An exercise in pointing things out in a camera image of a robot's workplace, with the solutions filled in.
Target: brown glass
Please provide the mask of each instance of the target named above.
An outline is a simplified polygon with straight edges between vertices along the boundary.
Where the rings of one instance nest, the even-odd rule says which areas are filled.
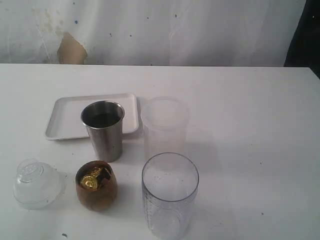
[[[97,190],[83,188],[80,181],[90,169],[103,167],[111,173],[110,179],[104,178]],[[83,165],[75,175],[76,193],[82,205],[93,211],[107,209],[115,200],[118,192],[117,180],[111,166],[105,161],[90,161]]]

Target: metal tumbler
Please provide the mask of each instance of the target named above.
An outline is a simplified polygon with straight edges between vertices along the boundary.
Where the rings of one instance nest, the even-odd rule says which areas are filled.
[[[121,156],[124,116],[124,108],[113,101],[97,101],[82,111],[81,120],[98,160],[110,163]]]

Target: white table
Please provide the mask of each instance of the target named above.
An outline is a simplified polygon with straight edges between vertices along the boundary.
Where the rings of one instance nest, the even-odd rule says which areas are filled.
[[[320,239],[320,80],[308,68],[0,64],[0,73],[1,239],[155,239],[142,210],[141,130],[111,163],[119,192],[103,213],[75,191],[75,173],[95,159],[89,139],[44,137],[56,99],[123,92],[140,105],[176,96],[190,107],[186,154],[200,183],[185,239]],[[67,174],[65,192],[44,209],[13,197],[28,157]]]

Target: clear plastic container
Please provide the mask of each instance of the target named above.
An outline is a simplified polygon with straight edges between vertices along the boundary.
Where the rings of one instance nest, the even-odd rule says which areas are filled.
[[[55,169],[29,158],[17,167],[13,195],[21,207],[39,209],[53,202],[63,186],[63,178]]]
[[[180,100],[160,96],[153,98],[141,110],[144,135],[144,155],[184,153],[189,109]]]
[[[142,199],[146,223],[163,240],[183,237],[193,213],[199,173],[183,155],[164,152],[142,170]]]

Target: plastic tray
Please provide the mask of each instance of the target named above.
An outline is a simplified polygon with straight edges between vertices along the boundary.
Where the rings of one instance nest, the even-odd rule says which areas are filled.
[[[124,134],[133,133],[138,129],[137,98],[132,93],[62,97],[53,106],[51,117],[44,133],[46,139],[88,138],[86,127],[80,118],[81,112],[89,104],[102,100],[117,102],[124,108],[122,129]]]

